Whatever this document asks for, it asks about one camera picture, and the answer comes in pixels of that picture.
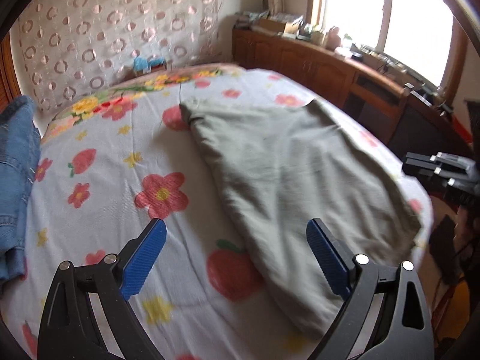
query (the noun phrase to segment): window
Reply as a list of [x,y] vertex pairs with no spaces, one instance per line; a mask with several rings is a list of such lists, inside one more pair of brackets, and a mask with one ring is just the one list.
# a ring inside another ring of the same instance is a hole
[[323,0],[326,30],[389,55],[440,86],[452,40],[453,15],[442,0]]

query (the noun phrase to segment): yellow flower center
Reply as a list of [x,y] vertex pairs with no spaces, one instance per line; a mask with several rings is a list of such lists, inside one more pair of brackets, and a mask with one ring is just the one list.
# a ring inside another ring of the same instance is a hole
[[170,191],[162,187],[157,191],[157,194],[155,195],[155,197],[157,198],[157,200],[164,201],[169,198],[169,195],[170,195]]

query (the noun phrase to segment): bed sheet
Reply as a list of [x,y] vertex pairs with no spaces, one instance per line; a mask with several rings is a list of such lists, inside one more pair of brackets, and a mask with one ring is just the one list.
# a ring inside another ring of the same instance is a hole
[[[267,293],[222,210],[179,102],[300,107],[318,96],[277,73],[231,66],[158,77],[80,100],[49,126],[28,204],[28,273],[9,283],[0,302],[7,326],[35,357],[58,264],[96,263],[157,217],[165,220],[167,241],[129,303],[166,359],[308,358],[318,342],[296,330]],[[412,250],[418,264],[433,218],[428,195],[375,137],[325,104],[419,214],[422,230]],[[108,348],[121,355],[98,298],[92,304]]]

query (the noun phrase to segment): silver screw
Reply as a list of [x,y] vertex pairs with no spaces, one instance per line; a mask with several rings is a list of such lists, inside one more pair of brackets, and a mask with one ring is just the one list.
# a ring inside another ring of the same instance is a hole
[[413,271],[413,264],[410,262],[410,261],[404,261],[402,262],[402,267],[403,269],[407,270],[407,271]]
[[357,261],[357,263],[361,264],[361,265],[365,265],[365,264],[368,264],[368,261],[369,258],[367,256],[365,256],[364,254],[357,254],[355,256],[355,260]]
[[117,256],[114,254],[107,254],[103,261],[105,261],[106,264],[113,264],[117,261]]
[[58,268],[61,270],[61,271],[66,271],[68,268],[70,268],[70,261],[63,261],[60,263],[60,265],[58,266]]

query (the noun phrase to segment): blue cloth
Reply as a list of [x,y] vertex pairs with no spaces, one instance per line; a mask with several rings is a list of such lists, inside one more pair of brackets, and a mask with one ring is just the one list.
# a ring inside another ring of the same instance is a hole
[[35,106],[17,97],[0,115],[0,288],[25,273],[27,202],[40,159]]

